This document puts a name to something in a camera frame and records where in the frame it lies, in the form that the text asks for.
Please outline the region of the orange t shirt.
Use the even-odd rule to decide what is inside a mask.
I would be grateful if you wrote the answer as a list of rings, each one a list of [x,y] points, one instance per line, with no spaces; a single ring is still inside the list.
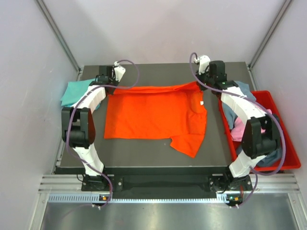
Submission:
[[[109,96],[105,139],[170,139],[195,158],[204,140],[207,110],[196,82],[165,87],[117,89]]]

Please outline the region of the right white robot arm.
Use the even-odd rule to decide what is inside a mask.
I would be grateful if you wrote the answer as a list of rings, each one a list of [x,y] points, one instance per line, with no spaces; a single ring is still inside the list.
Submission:
[[[248,98],[235,81],[227,79],[223,61],[211,61],[208,56],[200,56],[194,58],[193,63],[199,67],[194,75],[199,87],[219,95],[221,102],[230,107],[245,126],[242,150],[228,166],[229,174],[224,177],[225,186],[234,190],[259,161],[280,148],[280,125],[273,114]]]

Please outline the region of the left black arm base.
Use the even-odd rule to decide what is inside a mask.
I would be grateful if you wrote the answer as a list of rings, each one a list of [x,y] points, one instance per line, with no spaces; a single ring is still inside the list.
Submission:
[[[76,175],[81,184],[83,192],[106,192],[106,191],[121,191],[123,188],[124,177],[107,175],[111,183],[103,176],[89,176],[86,174]]]

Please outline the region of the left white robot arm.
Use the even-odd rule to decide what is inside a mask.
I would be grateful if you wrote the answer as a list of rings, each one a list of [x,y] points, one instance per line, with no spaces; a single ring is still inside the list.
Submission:
[[[71,107],[61,111],[62,139],[68,149],[74,150],[85,168],[85,174],[93,177],[92,184],[98,190],[107,188],[109,179],[103,175],[104,164],[98,157],[94,146],[96,136],[93,112],[100,103],[112,94],[119,85],[126,69],[114,63],[103,66],[102,72],[86,84],[85,92]]]

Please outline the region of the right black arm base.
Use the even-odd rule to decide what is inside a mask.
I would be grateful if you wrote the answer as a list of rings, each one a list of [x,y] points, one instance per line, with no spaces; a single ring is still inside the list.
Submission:
[[[212,174],[209,176],[210,189],[218,194],[235,191],[251,191],[252,185],[249,176],[233,177],[230,172]]]

